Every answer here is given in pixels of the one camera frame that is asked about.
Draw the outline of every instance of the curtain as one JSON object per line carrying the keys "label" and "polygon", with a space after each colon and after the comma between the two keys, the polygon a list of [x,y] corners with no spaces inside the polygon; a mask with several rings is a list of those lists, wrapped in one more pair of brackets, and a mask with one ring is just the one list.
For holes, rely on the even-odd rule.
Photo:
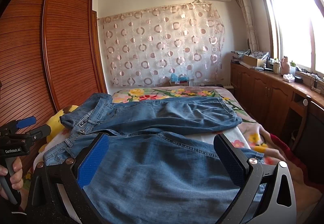
{"label": "curtain", "polygon": [[224,25],[210,3],[188,3],[101,18],[111,83],[156,87],[178,77],[221,80]]}
{"label": "curtain", "polygon": [[253,11],[250,0],[239,0],[247,28],[247,37],[252,52],[259,51],[258,40],[254,29]]}

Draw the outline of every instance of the pink figurine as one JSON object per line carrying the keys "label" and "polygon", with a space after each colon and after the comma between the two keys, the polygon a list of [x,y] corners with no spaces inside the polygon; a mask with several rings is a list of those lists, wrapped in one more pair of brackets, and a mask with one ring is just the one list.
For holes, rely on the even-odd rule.
{"label": "pink figurine", "polygon": [[290,66],[288,63],[288,57],[283,57],[281,60],[281,69],[280,69],[280,74],[281,75],[286,75],[289,73]]}

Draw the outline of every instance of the white wall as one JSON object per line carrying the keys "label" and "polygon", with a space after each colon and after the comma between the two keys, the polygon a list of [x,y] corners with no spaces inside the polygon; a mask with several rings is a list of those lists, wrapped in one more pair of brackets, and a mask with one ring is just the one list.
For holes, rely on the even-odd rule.
{"label": "white wall", "polygon": [[254,14],[254,27],[257,34],[259,49],[270,52],[270,35],[267,14],[263,0],[251,0]]}
{"label": "white wall", "polygon": [[92,0],[92,10],[98,12],[98,0]]}
{"label": "white wall", "polygon": [[[98,0],[98,17],[106,17],[119,13],[141,10],[145,8],[189,3],[194,0]],[[244,17],[241,8],[235,0],[231,2],[212,1],[214,7],[218,10],[219,15],[225,27],[225,43],[222,50],[222,69],[224,74],[224,84],[230,80],[230,60],[232,50],[247,49],[247,34]],[[102,58],[105,75],[110,71],[107,66],[107,60]]]}

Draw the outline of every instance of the wooden slatted door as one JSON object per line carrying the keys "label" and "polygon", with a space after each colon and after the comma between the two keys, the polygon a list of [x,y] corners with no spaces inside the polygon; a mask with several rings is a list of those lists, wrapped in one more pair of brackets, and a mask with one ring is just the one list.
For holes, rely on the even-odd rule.
{"label": "wooden slatted door", "polygon": [[[37,123],[24,132],[43,125],[54,115],[43,71],[41,21],[44,0],[11,0],[0,18],[0,126],[13,119],[35,116]],[[35,157],[45,142],[30,149]],[[32,161],[23,157],[26,172]]]}
{"label": "wooden slatted door", "polygon": [[46,0],[44,55],[57,109],[101,91],[92,49],[91,0]]}

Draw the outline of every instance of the blue gripper pad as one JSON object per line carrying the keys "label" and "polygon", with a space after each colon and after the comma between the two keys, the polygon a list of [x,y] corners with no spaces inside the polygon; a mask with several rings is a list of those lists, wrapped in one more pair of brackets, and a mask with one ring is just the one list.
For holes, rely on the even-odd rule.
{"label": "blue gripper pad", "polygon": [[18,129],[22,129],[22,128],[25,128],[25,127],[28,127],[30,125],[33,125],[36,123],[36,118],[34,116],[31,116],[31,117],[28,117],[28,118],[25,118],[25,119],[22,119],[22,120],[19,120],[17,122],[17,125],[16,127]]}
{"label": "blue gripper pad", "polygon": [[103,134],[79,166],[77,181],[80,188],[90,184],[108,149],[109,138]]}
{"label": "blue gripper pad", "polygon": [[234,185],[242,188],[246,182],[245,168],[230,147],[218,135],[214,138],[214,149]]}

